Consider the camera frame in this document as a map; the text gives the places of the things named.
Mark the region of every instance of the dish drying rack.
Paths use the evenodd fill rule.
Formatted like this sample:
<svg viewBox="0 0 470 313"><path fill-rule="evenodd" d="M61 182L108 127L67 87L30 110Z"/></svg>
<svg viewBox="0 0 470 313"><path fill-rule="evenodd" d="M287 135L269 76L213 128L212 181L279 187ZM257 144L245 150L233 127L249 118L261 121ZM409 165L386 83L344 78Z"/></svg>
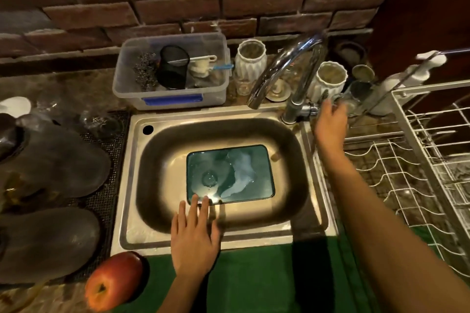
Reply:
<svg viewBox="0 0 470 313"><path fill-rule="evenodd" d="M401 106L403 93L413 99ZM385 97L394 119L352 119L350 132L368 135L346 139L344 150L384 203L470 284L470 80L395 87ZM445 100L454 101L438 108Z"/></svg>

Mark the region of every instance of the hand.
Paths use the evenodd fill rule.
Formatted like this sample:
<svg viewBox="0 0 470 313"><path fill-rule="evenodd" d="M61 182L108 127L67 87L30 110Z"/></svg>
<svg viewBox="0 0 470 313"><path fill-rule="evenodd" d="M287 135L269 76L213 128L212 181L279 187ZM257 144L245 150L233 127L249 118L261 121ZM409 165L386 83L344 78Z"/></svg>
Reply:
<svg viewBox="0 0 470 313"><path fill-rule="evenodd" d="M320 116L315 126L315 140L323 157L344 154L343 144L346 137L348 122L346 104L340 103L333 110L331 101L325 100L321 104Z"/></svg>
<svg viewBox="0 0 470 313"><path fill-rule="evenodd" d="M179 204L179 212L172 220L172 260L176 275L191 279L203 280L214 265L220 249L220 230L217 222L212 222L212 233L207 233L207 216L209 214L209 198L203 203L197 217L198 196L193 195L188 218L185 214L185 201Z"/></svg>

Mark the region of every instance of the chrome faucet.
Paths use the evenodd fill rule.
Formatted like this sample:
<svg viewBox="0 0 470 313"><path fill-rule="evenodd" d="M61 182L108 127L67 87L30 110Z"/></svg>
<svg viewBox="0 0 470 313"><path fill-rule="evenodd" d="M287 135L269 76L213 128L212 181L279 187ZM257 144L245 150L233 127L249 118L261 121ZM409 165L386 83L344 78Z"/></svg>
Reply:
<svg viewBox="0 0 470 313"><path fill-rule="evenodd" d="M309 66L302 75L297 90L288 99L287 106L281 116L285 124L294 124L300 116L316 115L320 106L306 103L307 91L312 83L320 64L325 61L327 46L326 36L323 33L307 33L297 37L290 45L284 47L274 58L256 81L247 105L251 109L258 109L267 92L279 79L284 69L289 66L302 53L312 50Z"/></svg>

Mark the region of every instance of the white bottle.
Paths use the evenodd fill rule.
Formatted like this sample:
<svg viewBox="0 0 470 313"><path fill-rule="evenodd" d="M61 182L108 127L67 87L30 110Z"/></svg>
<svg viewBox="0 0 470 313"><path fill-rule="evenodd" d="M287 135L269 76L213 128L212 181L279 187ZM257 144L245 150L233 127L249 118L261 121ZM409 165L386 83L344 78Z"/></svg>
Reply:
<svg viewBox="0 0 470 313"><path fill-rule="evenodd" d="M436 51L429 51L426 53L420 53L416 55L416 59L418 60L426 60L429 56L431 56ZM442 66L446 63L447 57L445 55L437 55L431 58L429 61L425 61L421 69L413 74L410 78L403 82L399 86L399 88L405 87L414 87L423 84L425 81L429 79L430 73L429 70L434 67ZM391 76L387 77L381 84L379 84L373 90L372 94L366 99L364 107L369 108L376 102L380 100L389 90L391 90L394 86L396 86L400 81L406 77L407 74L414 71L416 67L419 65L411 65L409 66L404 72L392 74ZM416 95L402 95L398 96L398 102L400 105L403 105L413 99ZM382 102L377 104L373 109L369 110L369 113L372 115L384 116L387 114L392 113L392 107L390 105L390 98L386 97Z"/></svg>

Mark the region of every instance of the sink basin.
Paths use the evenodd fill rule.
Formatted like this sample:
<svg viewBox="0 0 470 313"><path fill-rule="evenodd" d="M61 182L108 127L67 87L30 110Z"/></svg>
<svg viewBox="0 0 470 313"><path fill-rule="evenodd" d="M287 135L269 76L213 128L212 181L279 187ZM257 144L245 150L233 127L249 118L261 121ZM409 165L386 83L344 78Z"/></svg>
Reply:
<svg viewBox="0 0 470 313"><path fill-rule="evenodd" d="M214 204L210 219L224 229L222 249L273 245L336 235L308 122L286 126L282 105L134 115L131 119L111 254L169 253L170 227L186 200L186 157L194 151L264 145L275 195Z"/></svg>

